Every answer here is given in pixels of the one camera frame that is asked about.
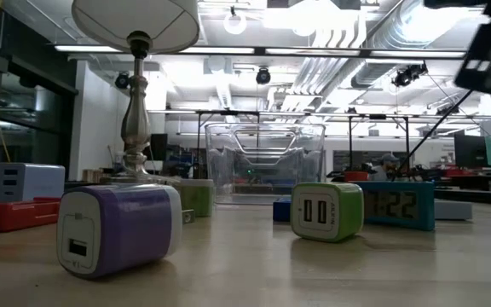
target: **person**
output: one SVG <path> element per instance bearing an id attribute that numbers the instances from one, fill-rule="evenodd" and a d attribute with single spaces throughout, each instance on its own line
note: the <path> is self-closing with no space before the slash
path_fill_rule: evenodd
<path id="1" fill-rule="evenodd" d="M 399 159 L 391 153 L 386 153 L 380 157 L 380 165 L 374 166 L 372 171 L 376 173 L 369 174 L 369 181 L 389 181 L 388 172 L 395 171 L 397 168 L 397 162 Z"/>

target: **lamp shade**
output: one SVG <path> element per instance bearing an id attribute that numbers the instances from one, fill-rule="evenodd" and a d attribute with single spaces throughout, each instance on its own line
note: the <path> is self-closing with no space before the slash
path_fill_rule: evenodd
<path id="1" fill-rule="evenodd" d="M 136 31 L 151 38 L 149 53 L 181 51 L 199 36 L 196 0 L 74 0 L 72 16 L 90 38 L 125 52 Z"/>

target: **wooden table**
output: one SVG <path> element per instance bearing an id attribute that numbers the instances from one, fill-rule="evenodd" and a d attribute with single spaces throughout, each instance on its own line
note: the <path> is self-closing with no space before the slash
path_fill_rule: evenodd
<path id="1" fill-rule="evenodd" d="M 269 206 L 220 206 L 166 260 L 100 281 L 57 263 L 55 226 L 0 234 L 0 306 L 491 306 L 491 205 L 435 232 L 297 238 Z"/>

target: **red tray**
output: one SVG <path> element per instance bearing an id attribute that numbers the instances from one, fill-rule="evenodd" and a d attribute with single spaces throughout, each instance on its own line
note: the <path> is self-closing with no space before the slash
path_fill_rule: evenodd
<path id="1" fill-rule="evenodd" d="M 58 222 L 60 199 L 0 203 L 0 232 L 26 229 Z"/>

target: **table lamp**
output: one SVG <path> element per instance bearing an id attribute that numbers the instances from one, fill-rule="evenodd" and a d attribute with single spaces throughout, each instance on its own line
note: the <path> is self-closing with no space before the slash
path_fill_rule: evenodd
<path id="1" fill-rule="evenodd" d="M 149 145 L 149 119 L 145 107 L 147 79 L 143 60 L 148 54 L 177 52 L 195 44 L 199 36 L 196 0 L 74 0 L 73 20 L 99 43 L 134 56 L 130 78 L 130 104 L 120 136 L 127 145 L 126 171 L 112 182 L 151 182 L 142 151 Z"/>

